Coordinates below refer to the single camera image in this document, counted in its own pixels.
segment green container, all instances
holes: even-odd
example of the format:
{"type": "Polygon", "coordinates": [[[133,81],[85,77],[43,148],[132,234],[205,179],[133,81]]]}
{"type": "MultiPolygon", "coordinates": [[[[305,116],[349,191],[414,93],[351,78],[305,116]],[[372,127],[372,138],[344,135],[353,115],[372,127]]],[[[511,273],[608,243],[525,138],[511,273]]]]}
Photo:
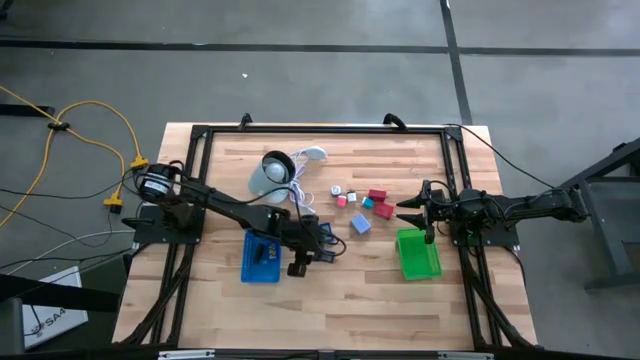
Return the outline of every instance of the green container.
{"type": "Polygon", "coordinates": [[[416,228],[400,229],[397,234],[402,273],[407,280],[430,279],[442,276],[436,243],[424,243],[424,231],[416,228]]]}

